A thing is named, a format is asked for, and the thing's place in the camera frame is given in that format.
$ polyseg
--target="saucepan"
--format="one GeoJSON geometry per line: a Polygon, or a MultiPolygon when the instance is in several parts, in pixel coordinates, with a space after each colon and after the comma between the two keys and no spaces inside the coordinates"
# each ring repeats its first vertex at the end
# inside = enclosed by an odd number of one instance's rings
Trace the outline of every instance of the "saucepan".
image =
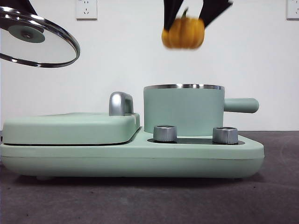
{"type": "Polygon", "coordinates": [[[178,136],[209,136],[223,126],[223,112],[255,113],[253,98],[224,98],[224,87],[209,84],[163,84],[144,88],[144,130],[177,127],[178,136]]]}

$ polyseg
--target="dark countertop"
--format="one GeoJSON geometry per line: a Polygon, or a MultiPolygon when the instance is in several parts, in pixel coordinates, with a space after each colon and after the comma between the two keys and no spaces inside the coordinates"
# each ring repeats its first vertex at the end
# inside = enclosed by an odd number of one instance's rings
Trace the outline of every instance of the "dark countertop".
{"type": "Polygon", "coordinates": [[[240,132],[264,144],[245,179],[65,178],[1,165],[2,224],[298,224],[299,131],[240,132]]]}

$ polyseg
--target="mint green appliance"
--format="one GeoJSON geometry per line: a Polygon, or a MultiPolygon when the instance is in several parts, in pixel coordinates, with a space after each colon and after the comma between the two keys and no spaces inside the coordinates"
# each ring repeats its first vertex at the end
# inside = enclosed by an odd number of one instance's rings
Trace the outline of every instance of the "mint green appliance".
{"type": "MultiPolygon", "coordinates": [[[[255,110],[254,106],[246,105],[247,110],[255,110]]],[[[244,178],[263,163],[263,145],[238,136],[236,129],[212,127],[211,135],[202,136],[180,135],[179,129],[163,123],[155,126],[153,134],[145,131],[132,97],[115,92],[109,113],[6,120],[1,161],[16,173],[44,180],[55,176],[244,178]]]]}

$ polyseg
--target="electrical outlet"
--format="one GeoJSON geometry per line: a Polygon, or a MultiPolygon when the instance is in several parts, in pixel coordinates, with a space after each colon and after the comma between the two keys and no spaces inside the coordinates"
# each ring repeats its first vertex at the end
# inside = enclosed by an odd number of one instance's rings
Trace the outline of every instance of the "electrical outlet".
{"type": "Polygon", "coordinates": [[[299,20],[299,0],[286,0],[286,19],[299,20]]]}
{"type": "Polygon", "coordinates": [[[77,20],[96,20],[98,18],[97,0],[76,0],[77,20]]]}

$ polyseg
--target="small pumpkin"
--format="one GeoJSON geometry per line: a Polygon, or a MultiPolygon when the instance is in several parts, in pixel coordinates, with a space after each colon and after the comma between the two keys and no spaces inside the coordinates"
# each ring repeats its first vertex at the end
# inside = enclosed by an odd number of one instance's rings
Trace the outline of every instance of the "small pumpkin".
{"type": "Polygon", "coordinates": [[[205,24],[201,18],[186,16],[188,8],[181,18],[176,18],[169,30],[163,29],[162,42],[168,48],[196,49],[204,41],[205,24]]]}

